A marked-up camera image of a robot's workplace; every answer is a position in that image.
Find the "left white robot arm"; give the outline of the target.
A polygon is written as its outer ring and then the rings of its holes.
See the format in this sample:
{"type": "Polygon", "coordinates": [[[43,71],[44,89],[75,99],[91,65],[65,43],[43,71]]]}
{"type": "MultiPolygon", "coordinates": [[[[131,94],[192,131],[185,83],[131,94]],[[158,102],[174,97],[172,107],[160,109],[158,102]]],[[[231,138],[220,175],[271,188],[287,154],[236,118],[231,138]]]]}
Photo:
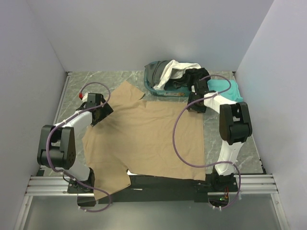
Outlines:
{"type": "Polygon", "coordinates": [[[86,193],[95,189],[94,171],[76,159],[76,137],[86,127],[93,127],[109,116],[113,109],[100,93],[86,93],[82,104],[73,114],[73,119],[59,124],[45,125],[41,129],[37,162],[50,167],[47,154],[54,168],[73,176],[86,193]]]}

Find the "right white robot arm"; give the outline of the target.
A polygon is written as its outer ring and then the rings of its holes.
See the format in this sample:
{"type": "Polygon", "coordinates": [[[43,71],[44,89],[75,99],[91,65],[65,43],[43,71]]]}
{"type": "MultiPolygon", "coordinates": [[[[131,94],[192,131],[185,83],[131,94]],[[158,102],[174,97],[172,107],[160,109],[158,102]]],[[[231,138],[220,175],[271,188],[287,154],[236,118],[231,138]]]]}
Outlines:
{"type": "Polygon", "coordinates": [[[235,182],[233,164],[237,161],[243,144],[252,134],[248,105],[245,102],[227,99],[217,91],[210,90],[207,80],[197,80],[188,89],[191,91],[188,103],[204,98],[203,101],[191,105],[189,110],[204,113],[207,108],[211,108],[219,114],[222,146],[218,164],[214,165],[209,175],[209,185],[212,191],[222,191],[235,182]]]}

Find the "tan t shirt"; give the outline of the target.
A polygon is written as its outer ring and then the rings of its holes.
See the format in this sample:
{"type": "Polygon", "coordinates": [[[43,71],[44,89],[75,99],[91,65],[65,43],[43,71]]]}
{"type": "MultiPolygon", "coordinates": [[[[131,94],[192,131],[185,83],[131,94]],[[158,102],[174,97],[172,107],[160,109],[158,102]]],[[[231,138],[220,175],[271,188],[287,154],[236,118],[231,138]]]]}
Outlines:
{"type": "Polygon", "coordinates": [[[88,127],[83,137],[96,199],[130,186],[129,173],[205,179],[202,114],[184,112],[184,103],[143,96],[135,86],[122,83],[111,93],[113,113],[88,127]]]}

